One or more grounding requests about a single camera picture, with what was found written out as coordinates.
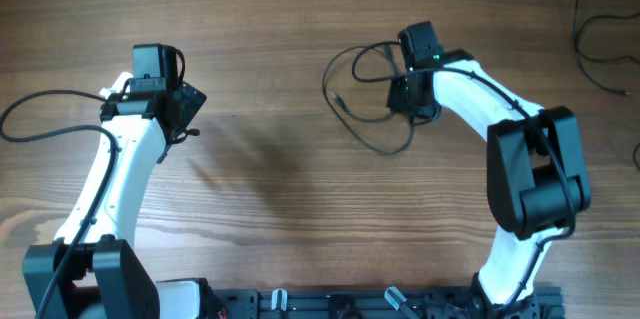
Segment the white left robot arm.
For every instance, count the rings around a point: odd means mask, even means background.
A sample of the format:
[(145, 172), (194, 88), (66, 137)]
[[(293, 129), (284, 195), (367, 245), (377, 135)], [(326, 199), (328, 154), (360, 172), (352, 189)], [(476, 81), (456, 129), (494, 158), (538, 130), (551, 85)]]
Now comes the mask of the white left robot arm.
[(30, 247), (23, 276), (39, 318), (158, 318), (159, 290), (133, 250), (144, 193), (206, 97), (184, 81), (182, 52), (132, 50), (133, 70), (99, 95), (100, 144), (81, 194), (46, 245)]

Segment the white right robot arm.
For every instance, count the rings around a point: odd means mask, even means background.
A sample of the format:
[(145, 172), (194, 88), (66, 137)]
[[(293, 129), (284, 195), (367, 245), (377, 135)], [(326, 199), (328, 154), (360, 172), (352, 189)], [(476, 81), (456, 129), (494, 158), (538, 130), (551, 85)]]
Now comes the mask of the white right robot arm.
[(516, 95), (470, 53), (445, 50), (430, 22), (408, 26), (394, 43), (406, 71), (392, 81), (389, 107), (427, 121), (448, 109), (486, 143), (486, 193), (498, 228), (476, 283), (485, 314), (519, 315), (546, 252), (574, 234), (591, 203), (576, 117)]

